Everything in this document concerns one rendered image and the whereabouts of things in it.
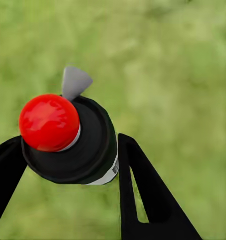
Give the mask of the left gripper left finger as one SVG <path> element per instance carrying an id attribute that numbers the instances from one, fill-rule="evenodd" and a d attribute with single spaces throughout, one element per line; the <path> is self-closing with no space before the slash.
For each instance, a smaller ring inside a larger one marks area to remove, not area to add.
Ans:
<path id="1" fill-rule="evenodd" d="M 19 135 L 0 144 L 0 218 L 27 167 L 20 140 Z"/>

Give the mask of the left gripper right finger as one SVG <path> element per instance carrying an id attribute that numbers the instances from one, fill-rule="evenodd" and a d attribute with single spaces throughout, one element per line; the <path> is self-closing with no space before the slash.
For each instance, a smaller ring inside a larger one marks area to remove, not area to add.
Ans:
<path id="1" fill-rule="evenodd" d="M 137 142 L 118 134 L 122 240 L 202 240 Z M 132 168 L 149 223 L 138 221 Z"/>

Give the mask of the pesticide atomizer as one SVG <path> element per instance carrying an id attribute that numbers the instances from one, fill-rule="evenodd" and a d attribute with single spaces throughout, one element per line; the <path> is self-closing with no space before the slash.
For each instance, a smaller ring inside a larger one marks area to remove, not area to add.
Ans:
<path id="1" fill-rule="evenodd" d="M 117 139 L 107 111 L 81 96 L 92 77 L 66 66 L 62 95 L 45 94 L 22 109 L 18 127 L 27 165 L 56 184 L 106 185 L 119 172 Z"/>

